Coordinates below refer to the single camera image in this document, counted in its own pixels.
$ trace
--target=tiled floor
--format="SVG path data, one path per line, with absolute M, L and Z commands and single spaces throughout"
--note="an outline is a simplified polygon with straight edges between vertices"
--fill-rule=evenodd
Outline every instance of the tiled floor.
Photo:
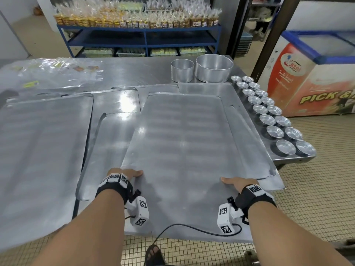
M 33 56 L 58 57 L 58 54 L 66 51 L 61 38 L 50 34 L 48 29 L 37 30 L 38 34 L 43 32 L 51 37 L 42 36 L 41 49 L 38 40 L 26 38 L 31 33 L 28 28 L 15 26 L 17 31 L 23 31 L 23 34 L 18 35 L 23 41 L 26 40 L 24 44 Z M 47 43 L 53 41 L 57 48 L 50 49 L 46 39 Z M 255 46 L 252 58 L 256 58 L 257 51 L 261 50 L 257 45 L 252 45 Z M 250 74 L 248 69 L 250 72 L 252 70 L 249 62 L 248 58 L 235 60 L 247 74 Z M 287 189 L 275 194 L 279 208 L 323 240 L 355 238 L 355 115 L 298 117 L 291 121 L 295 128 L 303 132 L 304 138 L 315 146 L 317 158 L 309 163 L 287 165 L 280 171 Z M 29 265 L 53 235 L 2 253 L 0 266 Z M 121 264 L 143 265 L 145 250 L 152 242 L 152 237 L 125 237 Z M 251 244 L 164 238 L 159 239 L 157 244 L 167 262 L 176 265 L 246 265 L 244 252 L 253 248 Z

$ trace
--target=forearm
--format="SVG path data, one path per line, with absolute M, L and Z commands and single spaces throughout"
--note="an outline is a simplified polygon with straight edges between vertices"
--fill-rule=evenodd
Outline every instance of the forearm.
M 268 202 L 252 205 L 248 217 L 262 266 L 351 265 L 330 243 L 306 231 Z
M 63 228 L 32 266 L 114 265 L 121 262 L 124 202 L 108 189 Z

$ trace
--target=sandal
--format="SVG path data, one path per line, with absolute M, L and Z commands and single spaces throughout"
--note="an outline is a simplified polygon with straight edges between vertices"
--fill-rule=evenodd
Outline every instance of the sandal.
M 165 265 L 165 260 L 159 247 L 154 244 L 149 246 L 146 251 L 145 266 L 158 266 L 158 265 Z

